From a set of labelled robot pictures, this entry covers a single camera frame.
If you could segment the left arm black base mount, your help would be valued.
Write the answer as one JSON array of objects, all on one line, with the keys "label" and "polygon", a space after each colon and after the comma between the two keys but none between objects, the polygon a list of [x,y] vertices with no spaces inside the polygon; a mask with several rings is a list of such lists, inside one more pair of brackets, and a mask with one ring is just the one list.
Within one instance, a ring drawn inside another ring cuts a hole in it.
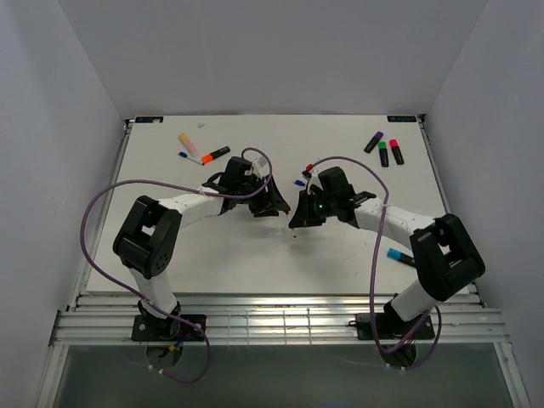
[{"label": "left arm black base mount", "polygon": [[133,342],[170,342],[185,338],[186,341],[200,342],[203,335],[194,327],[182,324],[164,314],[155,316],[154,309],[148,311],[142,301],[138,302],[139,313],[133,321],[131,340]]}]

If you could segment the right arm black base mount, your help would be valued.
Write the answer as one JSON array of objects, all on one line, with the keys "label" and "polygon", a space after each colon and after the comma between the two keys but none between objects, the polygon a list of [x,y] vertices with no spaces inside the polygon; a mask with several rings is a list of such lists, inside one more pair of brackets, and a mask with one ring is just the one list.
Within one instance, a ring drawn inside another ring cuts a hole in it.
[{"label": "right arm black base mount", "polygon": [[[385,313],[376,314],[377,335],[380,340],[400,340],[422,317],[422,314],[415,319],[404,322],[396,321]],[[371,316],[367,313],[359,313],[348,323],[348,327],[356,330],[359,340],[372,340]],[[423,323],[412,333],[409,339],[413,340],[432,340],[435,338],[435,331],[431,318],[427,316]]]}]

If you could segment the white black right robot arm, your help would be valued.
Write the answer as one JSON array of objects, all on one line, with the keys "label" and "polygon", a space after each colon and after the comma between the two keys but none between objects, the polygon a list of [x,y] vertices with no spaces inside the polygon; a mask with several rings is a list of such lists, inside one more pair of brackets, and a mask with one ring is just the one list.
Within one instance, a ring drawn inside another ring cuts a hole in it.
[{"label": "white black right robot arm", "polygon": [[299,192],[291,229],[317,227],[336,218],[359,230],[381,232],[411,249],[416,280],[377,315],[389,335],[404,337],[420,315],[484,274],[484,260],[456,215],[433,218],[389,207],[370,192],[357,193],[340,167],[319,173],[307,167],[303,177],[307,187]]}]

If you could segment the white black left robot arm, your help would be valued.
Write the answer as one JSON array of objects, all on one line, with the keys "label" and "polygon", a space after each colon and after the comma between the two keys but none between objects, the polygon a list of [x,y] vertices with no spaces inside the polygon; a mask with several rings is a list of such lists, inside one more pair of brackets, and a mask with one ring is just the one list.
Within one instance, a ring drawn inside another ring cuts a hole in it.
[{"label": "white black left robot arm", "polygon": [[179,304],[167,277],[179,231],[205,218],[246,205],[255,218],[289,213],[271,175],[270,161],[233,156],[195,192],[155,200],[142,195],[133,204],[113,244],[113,252],[136,281],[141,314],[161,339],[179,333]]}]

